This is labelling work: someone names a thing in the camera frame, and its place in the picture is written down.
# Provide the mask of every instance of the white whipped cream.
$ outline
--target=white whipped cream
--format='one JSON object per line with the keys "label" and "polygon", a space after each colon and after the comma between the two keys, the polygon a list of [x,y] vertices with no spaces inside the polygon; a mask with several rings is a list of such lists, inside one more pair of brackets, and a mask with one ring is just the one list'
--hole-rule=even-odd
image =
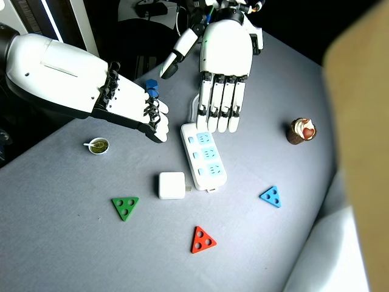
{"label": "white whipped cream", "polygon": [[298,119],[296,123],[294,123],[294,132],[297,133],[304,140],[311,140],[315,135],[315,132],[311,137],[305,139],[303,134],[304,129],[310,129],[315,131],[315,126],[312,123],[311,119]]}

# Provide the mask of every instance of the green triangle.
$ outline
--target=green triangle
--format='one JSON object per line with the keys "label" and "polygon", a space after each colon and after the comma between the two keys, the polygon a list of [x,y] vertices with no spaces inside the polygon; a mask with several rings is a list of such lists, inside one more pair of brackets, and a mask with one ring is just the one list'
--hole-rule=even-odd
{"label": "green triangle", "polygon": [[123,221],[127,221],[131,212],[134,210],[139,198],[118,198],[112,199],[117,212]]}

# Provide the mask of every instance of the tan blurry object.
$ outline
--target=tan blurry object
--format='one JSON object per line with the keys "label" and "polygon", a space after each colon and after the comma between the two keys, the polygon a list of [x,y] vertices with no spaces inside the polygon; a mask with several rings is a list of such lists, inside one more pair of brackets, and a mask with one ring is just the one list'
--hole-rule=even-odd
{"label": "tan blurry object", "polygon": [[389,1],[330,47],[325,74],[370,288],[389,291]]}

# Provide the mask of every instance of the white power strip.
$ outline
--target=white power strip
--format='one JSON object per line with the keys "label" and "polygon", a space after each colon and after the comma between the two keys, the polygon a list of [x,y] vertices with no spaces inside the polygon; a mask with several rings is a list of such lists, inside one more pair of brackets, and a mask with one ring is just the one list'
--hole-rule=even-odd
{"label": "white power strip", "polygon": [[181,138],[198,190],[214,192],[227,181],[223,162],[210,132],[199,132],[195,123],[181,126]]}

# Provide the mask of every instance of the robotic hand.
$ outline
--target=robotic hand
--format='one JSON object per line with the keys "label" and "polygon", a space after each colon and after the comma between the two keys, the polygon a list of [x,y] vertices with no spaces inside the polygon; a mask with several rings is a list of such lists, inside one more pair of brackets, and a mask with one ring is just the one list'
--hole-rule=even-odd
{"label": "robotic hand", "polygon": [[0,23],[0,72],[18,96],[49,110],[138,129],[165,142],[168,107],[96,56],[41,35],[19,35]]}
{"label": "robotic hand", "polygon": [[[191,27],[177,41],[172,53],[160,69],[162,78],[171,77],[191,48],[203,36],[200,53],[202,73],[196,125],[200,131],[230,132],[238,128],[243,104],[245,80],[249,77],[252,56],[263,49],[262,29],[251,24],[246,14],[257,12],[264,0],[205,0],[194,2],[196,8]],[[208,16],[203,12],[212,6]],[[212,11],[216,17],[209,24]]]}

